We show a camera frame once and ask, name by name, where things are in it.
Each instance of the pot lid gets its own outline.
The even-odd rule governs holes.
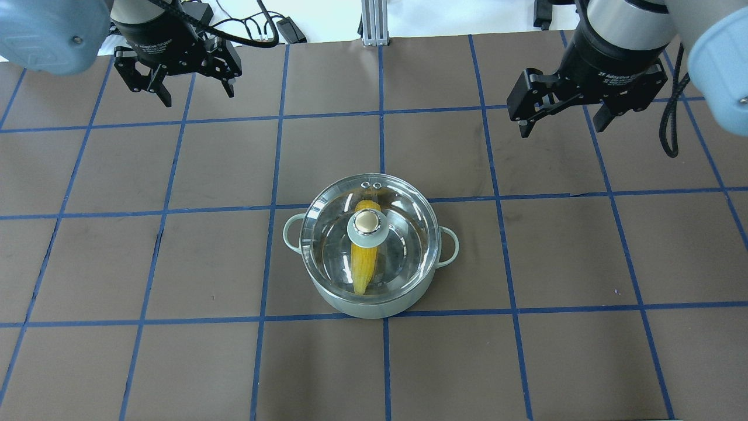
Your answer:
[[[301,254],[329,294],[383,303],[432,275],[438,229],[431,205],[410,184],[391,175],[354,175],[314,200],[301,227]]]

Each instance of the metal post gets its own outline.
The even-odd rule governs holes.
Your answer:
[[[364,46],[389,45],[387,0],[361,0],[361,23]]]

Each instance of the lid knob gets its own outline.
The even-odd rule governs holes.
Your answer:
[[[382,244],[389,231],[387,217],[376,209],[362,209],[348,220],[348,237],[353,244],[364,249]]]

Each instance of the white pot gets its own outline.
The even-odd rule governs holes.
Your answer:
[[[299,220],[299,245],[294,246],[288,231]],[[455,251],[438,261],[443,233],[453,239]],[[304,258],[322,298],[358,318],[385,318],[406,310],[426,292],[434,271],[459,253],[457,235],[437,224],[426,198],[384,174],[354,175],[330,185],[306,213],[286,222],[283,240]]]

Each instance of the yellow corn cob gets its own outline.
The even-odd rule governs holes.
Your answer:
[[[381,208],[375,202],[362,200],[356,205],[356,212],[362,209],[376,209],[381,212]],[[351,276],[353,277],[353,292],[358,295],[364,295],[369,282],[374,276],[374,265],[376,264],[376,254],[379,246],[364,249],[351,243]]]

